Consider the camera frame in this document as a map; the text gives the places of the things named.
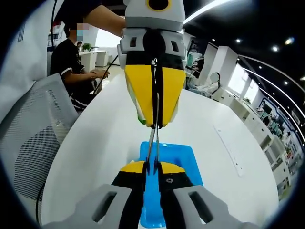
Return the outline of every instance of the potted plant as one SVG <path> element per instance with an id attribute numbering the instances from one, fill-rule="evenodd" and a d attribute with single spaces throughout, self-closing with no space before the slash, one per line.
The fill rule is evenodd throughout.
<path id="1" fill-rule="evenodd" d="M 84 52 L 89 51 L 91 49 L 91 44 L 89 44 L 89 43 L 83 44 L 82 49 L 84 50 Z"/>
<path id="2" fill-rule="evenodd" d="M 250 99 L 248 99 L 248 98 L 245 98 L 244 101 L 245 101 L 246 103 L 248 103 L 248 104 L 251 103 Z"/>

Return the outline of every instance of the cable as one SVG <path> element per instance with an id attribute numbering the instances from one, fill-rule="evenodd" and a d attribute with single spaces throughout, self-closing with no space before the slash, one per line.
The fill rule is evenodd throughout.
<path id="1" fill-rule="evenodd" d="M 38 222 L 38 224 L 40 225 L 39 223 L 39 217 L 38 217 L 38 204 L 39 204 L 39 199 L 40 199 L 40 195 L 41 195 L 41 192 L 44 188 L 44 185 L 46 184 L 46 182 L 44 182 L 38 192 L 38 195 L 37 195 L 37 199 L 36 199 L 36 208 L 35 208 L 35 215 L 36 215 L 36 221 Z"/>
<path id="2" fill-rule="evenodd" d="M 52 42 L 52 51 L 54 51 L 54 40 L 53 40 L 53 24 L 54 24 L 54 13 L 56 7 L 57 0 L 55 0 L 53 11 L 52 11 L 52 18 L 51 18 L 51 42 Z"/>
<path id="3" fill-rule="evenodd" d="M 94 89 L 93 94 L 96 94 L 96 92 L 97 92 L 97 90 L 98 90 L 99 86 L 101 85 L 101 83 L 102 83 L 103 79 L 105 79 L 105 75 L 106 75 L 106 73 L 108 72 L 109 68 L 110 68 L 110 67 L 113 65 L 113 63 L 115 62 L 115 60 L 116 60 L 118 57 L 119 57 L 119 55 L 117 55 L 117 56 L 114 58 L 114 60 L 111 62 L 111 64 L 109 64 L 109 66 L 108 66 L 108 68 L 106 69 L 106 71 L 105 71 L 105 73 L 104 73 L 103 77 L 101 78 L 100 83 L 99 83 L 99 84 L 96 86 L 96 88 Z"/>

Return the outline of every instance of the blue plastic container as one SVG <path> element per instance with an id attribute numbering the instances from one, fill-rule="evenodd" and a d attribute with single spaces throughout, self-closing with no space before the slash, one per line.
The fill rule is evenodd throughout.
<path id="1" fill-rule="evenodd" d="M 142 209 L 140 224 L 146 228 L 165 227 L 165 221 L 160 206 L 160 192 L 158 172 L 153 174 L 153 162 L 157 156 L 156 143 L 152 145 L 150 158 L 150 175 L 146 176 L 146 187 L 144 193 L 144 206 Z M 146 160 L 148 153 L 148 142 L 142 142 L 139 161 Z M 176 164 L 185 169 L 185 172 L 193 185 L 202 185 L 198 165 L 190 146 L 160 143 L 160 161 Z"/>

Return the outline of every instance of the person's hand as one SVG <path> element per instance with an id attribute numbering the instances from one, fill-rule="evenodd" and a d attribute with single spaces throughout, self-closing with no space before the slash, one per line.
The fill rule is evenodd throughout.
<path id="1" fill-rule="evenodd" d="M 97 74 L 97 73 L 99 72 L 99 70 L 93 69 L 93 70 L 91 70 L 90 72 L 91 72 L 91 73 L 94 73 L 94 74 Z"/>
<path id="2" fill-rule="evenodd" d="M 95 74 L 96 78 L 102 78 L 105 75 L 105 78 L 108 78 L 109 72 L 106 72 L 106 70 L 92 70 L 92 72 Z"/>

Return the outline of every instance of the round white table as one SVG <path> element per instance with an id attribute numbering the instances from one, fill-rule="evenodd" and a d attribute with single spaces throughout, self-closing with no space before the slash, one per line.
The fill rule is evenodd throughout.
<path id="1" fill-rule="evenodd" d="M 242 176 L 216 129 L 242 164 Z M 111 184 L 124 165 L 139 157 L 140 144 L 149 135 L 150 129 L 137 119 L 124 75 L 117 75 L 63 141 L 45 184 L 42 223 L 64 220 L 86 194 Z M 160 142 L 192 147 L 205 188 L 227 203 L 232 216 L 262 225 L 277 210 L 268 160 L 229 107 L 182 90 L 176 118 L 159 136 Z"/>

